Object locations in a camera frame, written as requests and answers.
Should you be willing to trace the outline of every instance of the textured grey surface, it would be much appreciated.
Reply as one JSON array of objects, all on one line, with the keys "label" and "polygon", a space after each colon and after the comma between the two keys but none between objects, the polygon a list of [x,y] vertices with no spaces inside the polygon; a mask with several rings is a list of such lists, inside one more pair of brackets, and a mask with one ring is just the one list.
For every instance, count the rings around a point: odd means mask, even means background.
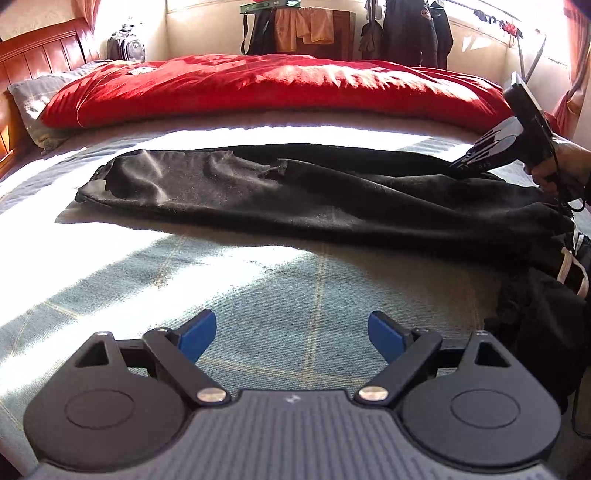
[{"label": "textured grey surface", "polygon": [[245,391],[230,407],[201,410],[170,448],[111,473],[43,465],[31,480],[552,480],[542,466],[498,477],[458,471],[419,452],[385,410],[354,406],[342,391]]}]

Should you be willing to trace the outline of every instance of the white cord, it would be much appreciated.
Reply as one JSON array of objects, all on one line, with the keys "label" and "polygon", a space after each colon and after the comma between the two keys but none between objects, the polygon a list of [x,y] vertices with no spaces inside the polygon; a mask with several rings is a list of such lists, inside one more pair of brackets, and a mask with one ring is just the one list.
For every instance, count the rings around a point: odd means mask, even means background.
[{"label": "white cord", "polygon": [[564,284],[566,281],[566,277],[569,276],[569,272],[573,263],[580,268],[581,272],[583,273],[583,281],[581,282],[581,286],[577,295],[582,299],[587,298],[587,294],[589,293],[589,276],[587,275],[587,271],[585,267],[581,265],[579,260],[569,251],[566,247],[563,247],[562,254],[564,255],[564,260],[562,261],[562,266],[560,267],[560,272],[558,272],[558,280],[560,283]]}]

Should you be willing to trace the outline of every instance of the window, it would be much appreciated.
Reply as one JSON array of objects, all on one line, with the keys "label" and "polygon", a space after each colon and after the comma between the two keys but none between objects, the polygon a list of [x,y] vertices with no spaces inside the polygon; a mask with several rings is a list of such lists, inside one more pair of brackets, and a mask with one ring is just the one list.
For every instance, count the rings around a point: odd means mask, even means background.
[{"label": "window", "polygon": [[[518,18],[514,23],[522,31],[521,47],[528,53],[539,50],[544,35],[548,35],[544,56],[569,64],[569,48],[566,17],[561,0],[458,0],[473,9],[482,10],[499,20],[511,21],[510,15]],[[469,22],[483,33],[499,38],[497,25],[484,23],[472,11],[451,1],[443,1],[448,15],[459,21]],[[508,40],[508,35],[501,38]]]}]

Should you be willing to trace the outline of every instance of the hand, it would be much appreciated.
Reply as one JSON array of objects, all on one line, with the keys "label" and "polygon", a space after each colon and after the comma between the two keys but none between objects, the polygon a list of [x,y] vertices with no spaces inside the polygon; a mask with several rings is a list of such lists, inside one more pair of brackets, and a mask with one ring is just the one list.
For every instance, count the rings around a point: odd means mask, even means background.
[{"label": "hand", "polygon": [[[554,134],[554,149],[560,165],[560,171],[569,173],[581,185],[587,185],[591,174],[591,152],[571,141]],[[544,160],[539,165],[525,172],[533,177],[534,183],[539,185],[546,193],[558,197],[558,187],[553,181],[546,178],[556,173],[556,161],[554,157]]]}]

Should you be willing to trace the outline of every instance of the logo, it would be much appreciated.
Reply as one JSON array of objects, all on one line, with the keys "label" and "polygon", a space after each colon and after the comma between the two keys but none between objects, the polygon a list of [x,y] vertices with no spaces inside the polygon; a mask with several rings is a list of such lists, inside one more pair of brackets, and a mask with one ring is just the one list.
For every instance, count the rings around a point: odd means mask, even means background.
[{"label": "logo", "polygon": [[285,401],[286,401],[287,403],[291,403],[292,405],[293,405],[294,403],[298,403],[300,400],[301,400],[301,397],[299,397],[299,396],[297,396],[297,395],[295,395],[295,394],[293,394],[291,397],[286,397],[286,398],[285,398]]}]

